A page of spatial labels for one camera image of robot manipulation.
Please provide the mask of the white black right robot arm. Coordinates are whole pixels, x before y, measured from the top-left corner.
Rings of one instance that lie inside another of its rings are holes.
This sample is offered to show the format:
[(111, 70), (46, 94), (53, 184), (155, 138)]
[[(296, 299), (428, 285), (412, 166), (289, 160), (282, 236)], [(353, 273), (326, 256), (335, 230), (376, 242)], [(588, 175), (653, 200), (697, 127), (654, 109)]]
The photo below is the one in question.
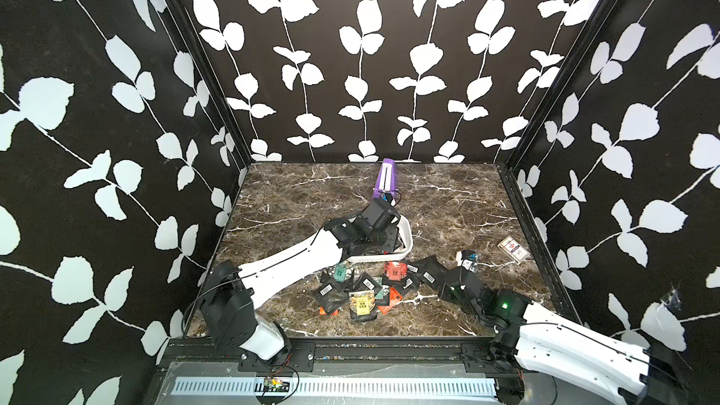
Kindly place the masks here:
[(481, 366), (549, 375), (613, 404), (689, 403), (689, 388), (663, 352), (598, 334), (519, 292), (494, 290), (476, 265), (476, 253), (465, 249), (457, 267), (430, 259), (420, 277), (493, 330), (489, 346), (471, 357)]

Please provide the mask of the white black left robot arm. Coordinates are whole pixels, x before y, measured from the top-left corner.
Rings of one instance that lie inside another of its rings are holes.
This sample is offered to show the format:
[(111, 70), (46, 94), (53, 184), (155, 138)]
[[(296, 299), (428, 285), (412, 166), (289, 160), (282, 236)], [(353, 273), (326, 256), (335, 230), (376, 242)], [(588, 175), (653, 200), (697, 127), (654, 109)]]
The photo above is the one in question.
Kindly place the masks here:
[(290, 354), (292, 344), (278, 324), (257, 313), (267, 300), (296, 281), (347, 260), (401, 261), (413, 245), (410, 221), (391, 202), (373, 199), (361, 212), (330, 219), (312, 236), (270, 257), (249, 264), (217, 264), (192, 308), (202, 313), (220, 354), (254, 354), (277, 364)]

